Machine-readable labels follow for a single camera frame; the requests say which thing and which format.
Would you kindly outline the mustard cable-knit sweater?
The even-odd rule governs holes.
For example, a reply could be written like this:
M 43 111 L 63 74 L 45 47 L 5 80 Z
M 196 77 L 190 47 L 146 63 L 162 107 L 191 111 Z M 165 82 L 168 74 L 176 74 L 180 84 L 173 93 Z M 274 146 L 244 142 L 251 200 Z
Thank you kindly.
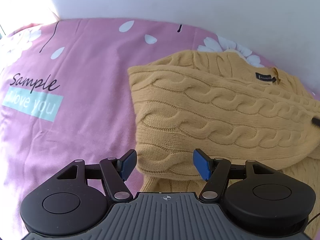
M 278 68 L 185 50 L 130 67 L 143 192 L 201 192 L 193 151 L 259 161 L 319 193 L 319 101 Z

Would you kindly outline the pink floral bed sheet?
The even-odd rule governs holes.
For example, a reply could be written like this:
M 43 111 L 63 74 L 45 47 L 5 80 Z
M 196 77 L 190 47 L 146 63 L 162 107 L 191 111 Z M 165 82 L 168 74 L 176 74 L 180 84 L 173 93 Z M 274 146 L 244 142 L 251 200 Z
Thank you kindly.
M 253 67 L 274 67 L 200 28 L 124 18 L 65 20 L 1 41 L 2 239 L 27 234 L 22 200 L 67 164 L 136 150 L 128 70 L 185 50 L 230 51 Z M 136 193 L 143 182 L 136 168 L 126 184 Z

